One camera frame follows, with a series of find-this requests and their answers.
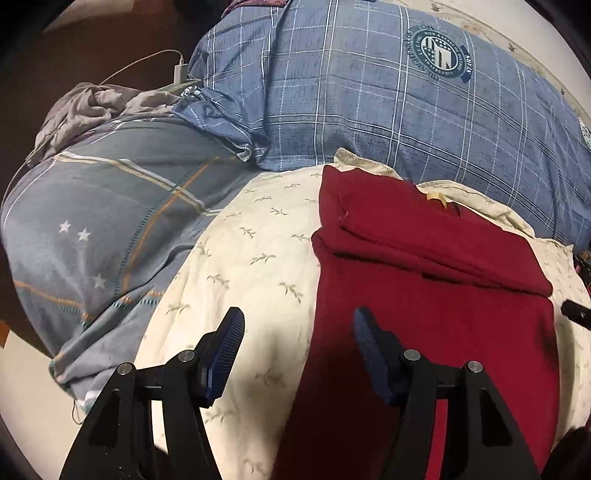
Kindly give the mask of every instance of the gray fabric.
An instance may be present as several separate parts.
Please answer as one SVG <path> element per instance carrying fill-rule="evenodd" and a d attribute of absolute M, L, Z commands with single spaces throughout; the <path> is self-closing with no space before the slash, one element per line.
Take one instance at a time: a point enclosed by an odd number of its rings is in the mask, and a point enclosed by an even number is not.
<path fill-rule="evenodd" d="M 113 121 L 10 193 L 0 219 L 17 292 L 84 409 L 133 361 L 197 238 L 257 171 L 179 118 Z"/>
<path fill-rule="evenodd" d="M 49 110 L 27 164 L 34 167 L 68 147 L 79 135 L 118 116 L 167 115 L 178 99 L 160 90 L 142 92 L 118 85 L 79 83 Z"/>

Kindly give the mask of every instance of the white bedsheet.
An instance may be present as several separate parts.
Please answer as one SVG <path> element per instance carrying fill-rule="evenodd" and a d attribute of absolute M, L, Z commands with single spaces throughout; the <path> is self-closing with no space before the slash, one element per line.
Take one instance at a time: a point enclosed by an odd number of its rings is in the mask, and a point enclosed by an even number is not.
<path fill-rule="evenodd" d="M 339 149 L 335 164 L 398 177 L 385 165 Z M 282 174 L 262 173 L 207 228 L 150 321 L 135 365 L 151 367 L 193 348 L 217 328 L 230 306 L 240 307 L 246 332 L 228 385 L 202 410 L 222 477 L 267 478 L 310 344 L 320 265 L 310 237 L 320 227 L 318 192 L 323 166 Z M 554 287 L 560 357 L 560 414 L 556 438 L 584 425 L 591 400 L 590 333 L 560 314 L 564 299 L 591 307 L 572 265 L 571 248 L 534 238 L 513 210 L 453 181 L 418 188 L 480 213 L 524 236 Z M 165 449 L 161 410 L 154 409 L 154 439 Z"/>

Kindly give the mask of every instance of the circular logo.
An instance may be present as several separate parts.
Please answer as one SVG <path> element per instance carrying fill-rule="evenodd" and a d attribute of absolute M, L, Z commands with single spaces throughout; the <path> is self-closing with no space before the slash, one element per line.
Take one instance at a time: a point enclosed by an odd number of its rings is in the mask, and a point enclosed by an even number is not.
<path fill-rule="evenodd" d="M 472 58 L 467 48 L 458 47 L 448 36 L 426 25 L 412 27 L 405 44 L 413 62 L 433 77 L 460 77 L 466 83 L 472 77 Z"/>

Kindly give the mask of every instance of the red cloth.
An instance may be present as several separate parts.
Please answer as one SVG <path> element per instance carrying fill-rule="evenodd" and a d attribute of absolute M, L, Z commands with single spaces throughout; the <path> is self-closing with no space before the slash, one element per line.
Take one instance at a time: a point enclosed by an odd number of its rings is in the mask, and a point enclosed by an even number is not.
<path fill-rule="evenodd" d="M 272 478 L 379 477 L 397 412 L 372 392 L 357 349 L 360 305 L 431 362 L 481 361 L 542 470 L 558 416 L 558 356 L 552 286 L 527 241 L 357 169 L 325 167 L 319 207 L 314 332 Z M 432 452 L 443 451 L 444 427 L 436 422 Z"/>

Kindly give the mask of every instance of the blue plaid duvet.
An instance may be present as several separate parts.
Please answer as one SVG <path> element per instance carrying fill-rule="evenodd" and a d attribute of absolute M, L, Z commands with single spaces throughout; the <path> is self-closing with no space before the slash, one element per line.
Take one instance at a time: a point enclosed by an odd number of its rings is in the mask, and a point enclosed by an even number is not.
<path fill-rule="evenodd" d="M 237 8 L 190 72 L 204 87 L 176 114 L 262 168 L 330 162 L 345 147 L 415 183 L 470 186 L 537 236 L 589 243 L 591 152 L 561 93 L 429 14 L 365 0 Z"/>

